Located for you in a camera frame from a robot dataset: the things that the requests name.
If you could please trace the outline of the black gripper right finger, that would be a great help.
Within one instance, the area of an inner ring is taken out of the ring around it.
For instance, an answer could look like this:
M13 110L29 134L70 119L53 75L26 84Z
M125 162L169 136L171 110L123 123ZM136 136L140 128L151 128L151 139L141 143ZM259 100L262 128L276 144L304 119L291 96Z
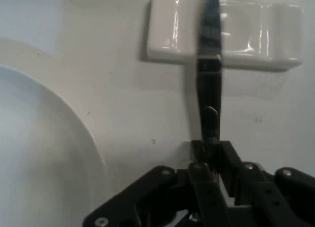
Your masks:
M220 142L219 171L235 205L249 205L270 227L315 225L315 179L283 167L271 175L252 162L242 162L229 141Z

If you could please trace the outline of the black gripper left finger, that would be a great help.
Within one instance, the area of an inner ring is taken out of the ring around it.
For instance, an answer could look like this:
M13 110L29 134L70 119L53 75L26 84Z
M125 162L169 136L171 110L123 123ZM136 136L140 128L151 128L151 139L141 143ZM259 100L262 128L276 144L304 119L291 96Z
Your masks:
M192 142L187 169L157 166L90 213L85 227L161 227L187 210L181 226L228 227L230 216L217 171L220 144Z

